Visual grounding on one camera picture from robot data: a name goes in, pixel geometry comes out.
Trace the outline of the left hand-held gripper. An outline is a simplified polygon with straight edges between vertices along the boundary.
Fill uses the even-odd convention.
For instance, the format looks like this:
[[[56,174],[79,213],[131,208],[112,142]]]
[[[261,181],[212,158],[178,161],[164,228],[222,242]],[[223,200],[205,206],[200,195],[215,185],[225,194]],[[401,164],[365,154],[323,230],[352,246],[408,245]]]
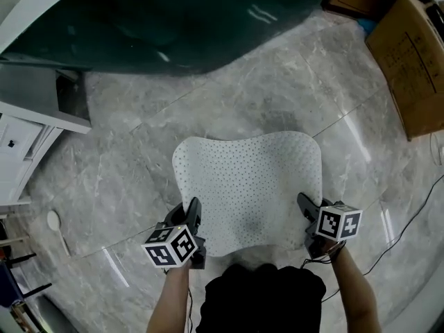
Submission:
[[[163,222],[156,225],[142,244],[154,267],[180,268],[190,261],[192,269],[205,268],[205,239],[197,235],[201,210],[200,201],[193,197],[187,210],[187,219],[182,203],[179,203]]]

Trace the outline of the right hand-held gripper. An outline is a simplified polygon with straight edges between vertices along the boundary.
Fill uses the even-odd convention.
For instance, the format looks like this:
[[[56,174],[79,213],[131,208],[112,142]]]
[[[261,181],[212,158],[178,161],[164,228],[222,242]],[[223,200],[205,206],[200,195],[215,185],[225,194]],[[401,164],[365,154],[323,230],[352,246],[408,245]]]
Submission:
[[[311,259],[323,256],[327,239],[342,242],[358,235],[363,210],[343,203],[317,206],[304,193],[298,194],[297,203],[302,215],[311,221],[305,230],[305,247]]]

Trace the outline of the white oval bath mat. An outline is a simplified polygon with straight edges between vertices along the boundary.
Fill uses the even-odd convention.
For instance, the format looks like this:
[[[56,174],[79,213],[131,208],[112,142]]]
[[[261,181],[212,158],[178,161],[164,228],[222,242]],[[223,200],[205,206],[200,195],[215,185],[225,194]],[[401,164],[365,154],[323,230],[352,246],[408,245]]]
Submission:
[[[298,194],[315,205],[322,200],[320,147],[296,131],[234,141],[190,137],[172,165],[183,206],[201,203],[198,235],[210,257],[256,246],[301,248],[308,221]]]

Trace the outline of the person's left forearm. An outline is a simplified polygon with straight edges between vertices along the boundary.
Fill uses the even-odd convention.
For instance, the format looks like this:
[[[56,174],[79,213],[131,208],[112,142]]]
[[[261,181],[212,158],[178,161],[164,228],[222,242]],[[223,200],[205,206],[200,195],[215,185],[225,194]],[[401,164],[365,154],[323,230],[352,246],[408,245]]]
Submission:
[[[181,267],[169,269],[146,333],[185,332],[190,268],[188,261]]]

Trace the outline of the person's right forearm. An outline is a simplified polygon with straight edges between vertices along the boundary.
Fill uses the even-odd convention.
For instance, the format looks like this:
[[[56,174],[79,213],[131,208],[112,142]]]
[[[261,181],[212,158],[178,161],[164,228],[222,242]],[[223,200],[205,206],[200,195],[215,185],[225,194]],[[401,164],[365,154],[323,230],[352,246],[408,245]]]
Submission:
[[[339,284],[348,333],[381,333],[374,291],[348,249],[343,246],[330,259]]]

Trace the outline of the dark green white bathtub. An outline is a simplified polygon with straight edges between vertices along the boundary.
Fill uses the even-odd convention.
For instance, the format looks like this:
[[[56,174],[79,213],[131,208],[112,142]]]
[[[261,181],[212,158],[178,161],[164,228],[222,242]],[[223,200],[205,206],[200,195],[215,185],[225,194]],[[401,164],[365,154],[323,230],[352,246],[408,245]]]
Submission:
[[[321,0],[61,0],[0,63],[120,74],[214,71],[303,22]]]

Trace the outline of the person's black trousers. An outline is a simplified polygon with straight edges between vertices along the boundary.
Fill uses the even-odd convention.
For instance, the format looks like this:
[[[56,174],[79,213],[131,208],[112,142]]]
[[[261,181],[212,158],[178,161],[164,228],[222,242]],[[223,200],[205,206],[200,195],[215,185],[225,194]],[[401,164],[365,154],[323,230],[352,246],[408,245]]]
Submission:
[[[325,293],[305,268],[233,264],[206,285],[196,333],[319,333]]]

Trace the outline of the grey round bucket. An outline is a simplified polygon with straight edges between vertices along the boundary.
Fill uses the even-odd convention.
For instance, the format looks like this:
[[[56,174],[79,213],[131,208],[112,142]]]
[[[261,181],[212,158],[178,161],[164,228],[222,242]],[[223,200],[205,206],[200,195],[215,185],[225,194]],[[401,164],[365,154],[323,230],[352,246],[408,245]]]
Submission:
[[[42,319],[42,325],[49,333],[87,333],[73,318],[69,318],[46,295],[38,296],[37,308]]]

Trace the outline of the large cardboard box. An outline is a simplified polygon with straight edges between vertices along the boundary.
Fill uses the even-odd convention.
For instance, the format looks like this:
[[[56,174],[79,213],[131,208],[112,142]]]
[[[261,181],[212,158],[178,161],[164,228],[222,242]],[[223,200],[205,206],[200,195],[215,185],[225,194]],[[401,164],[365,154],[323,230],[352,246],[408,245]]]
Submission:
[[[444,130],[444,15],[435,26],[432,7],[396,0],[366,38],[407,139]]]

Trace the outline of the wooden chair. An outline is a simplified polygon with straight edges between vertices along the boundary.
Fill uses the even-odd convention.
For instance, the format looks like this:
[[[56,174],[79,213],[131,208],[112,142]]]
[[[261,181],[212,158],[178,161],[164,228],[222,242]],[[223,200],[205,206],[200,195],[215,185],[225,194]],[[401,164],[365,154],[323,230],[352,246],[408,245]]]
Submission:
[[[0,213],[0,248],[30,239],[15,213]]]

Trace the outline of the white vanity cabinet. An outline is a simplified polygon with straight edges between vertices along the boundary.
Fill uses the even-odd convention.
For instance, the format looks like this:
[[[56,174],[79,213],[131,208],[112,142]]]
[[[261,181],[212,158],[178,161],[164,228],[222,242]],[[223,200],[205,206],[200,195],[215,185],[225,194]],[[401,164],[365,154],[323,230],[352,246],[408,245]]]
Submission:
[[[91,123],[58,106],[18,106],[0,101],[0,208],[31,203],[23,191],[64,130],[87,134]]]

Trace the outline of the dark blue chair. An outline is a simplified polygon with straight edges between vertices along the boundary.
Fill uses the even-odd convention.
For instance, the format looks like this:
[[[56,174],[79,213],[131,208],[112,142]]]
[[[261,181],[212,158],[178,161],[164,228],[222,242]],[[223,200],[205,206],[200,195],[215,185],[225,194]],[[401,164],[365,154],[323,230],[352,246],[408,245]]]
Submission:
[[[36,253],[31,253],[14,259],[0,259],[0,306],[11,308],[17,302],[23,302],[25,299],[34,296],[43,290],[52,286],[51,283],[39,286],[36,289],[23,293],[12,274],[11,268],[14,264],[19,264],[35,257]]]

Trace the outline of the small blue item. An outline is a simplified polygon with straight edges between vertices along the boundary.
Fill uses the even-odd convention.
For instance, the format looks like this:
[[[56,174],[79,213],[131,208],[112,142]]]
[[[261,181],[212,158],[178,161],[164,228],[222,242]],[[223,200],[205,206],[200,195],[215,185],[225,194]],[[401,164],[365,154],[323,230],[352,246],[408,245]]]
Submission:
[[[377,22],[370,20],[370,19],[364,19],[364,18],[358,19],[357,23],[358,23],[358,25],[360,25],[360,27],[362,27],[365,35],[370,35],[377,25]]]

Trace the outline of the black device with prongs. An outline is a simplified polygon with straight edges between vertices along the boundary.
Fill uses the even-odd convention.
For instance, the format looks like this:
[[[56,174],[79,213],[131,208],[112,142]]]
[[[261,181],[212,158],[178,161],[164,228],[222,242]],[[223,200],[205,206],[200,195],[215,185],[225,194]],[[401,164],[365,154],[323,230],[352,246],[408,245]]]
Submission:
[[[444,25],[444,12],[439,5],[439,2],[433,1],[425,5],[425,12],[428,18],[435,25]]]

